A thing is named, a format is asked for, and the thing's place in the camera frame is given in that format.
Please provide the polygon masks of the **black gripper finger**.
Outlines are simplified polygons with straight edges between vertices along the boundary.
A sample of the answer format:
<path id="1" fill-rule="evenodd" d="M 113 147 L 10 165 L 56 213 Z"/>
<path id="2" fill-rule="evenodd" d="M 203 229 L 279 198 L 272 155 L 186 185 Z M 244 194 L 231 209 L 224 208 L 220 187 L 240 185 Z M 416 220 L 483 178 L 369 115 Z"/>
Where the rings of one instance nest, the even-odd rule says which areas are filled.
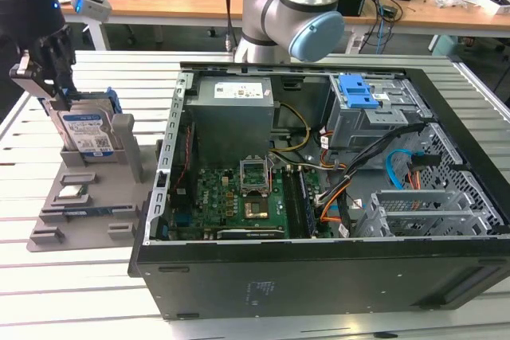
<path id="1" fill-rule="evenodd" d="M 76 54 L 68 25 L 39 41 L 39 59 L 48 98 L 76 90 L 72 69 Z"/>
<path id="2" fill-rule="evenodd" d="M 64 89 L 55 78 L 45 74 L 43 67 L 31 58 L 29 51 L 24 51 L 19 62 L 11 68 L 10 79 L 31 96 L 48 100 L 53 110 L 70 110 Z"/>

